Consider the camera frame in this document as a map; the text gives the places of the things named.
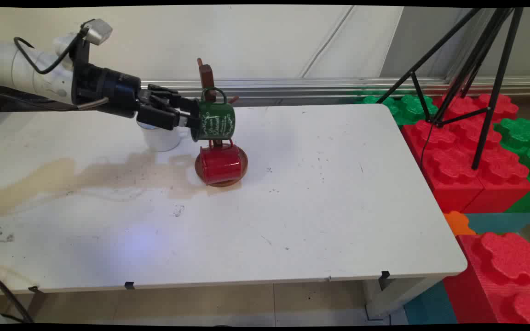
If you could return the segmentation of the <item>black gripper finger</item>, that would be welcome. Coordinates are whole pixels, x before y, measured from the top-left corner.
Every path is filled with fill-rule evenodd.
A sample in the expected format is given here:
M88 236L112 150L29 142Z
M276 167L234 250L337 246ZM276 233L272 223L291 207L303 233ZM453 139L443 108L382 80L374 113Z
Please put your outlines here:
M150 105L158 107L165 111L171 111L170 109L179 109L189 113L190 115L199 115L199 101L197 99L188 99L181 96L177 90L165 88L162 86L148 84L148 91L150 93L149 102Z
M200 105L198 103L179 103L160 107L141 105L137 121L166 130L184 126L197 131L201 126Z

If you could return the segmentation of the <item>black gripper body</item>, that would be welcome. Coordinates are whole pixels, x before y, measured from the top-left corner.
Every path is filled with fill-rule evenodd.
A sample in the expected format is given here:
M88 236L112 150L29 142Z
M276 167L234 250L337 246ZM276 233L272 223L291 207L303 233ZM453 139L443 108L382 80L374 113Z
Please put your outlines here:
M96 103L97 111L132 119L151 119L156 109L141 102L138 97L142 90L141 79L109 68L101 68L92 63L78 63L72 76L72 103L77 106Z

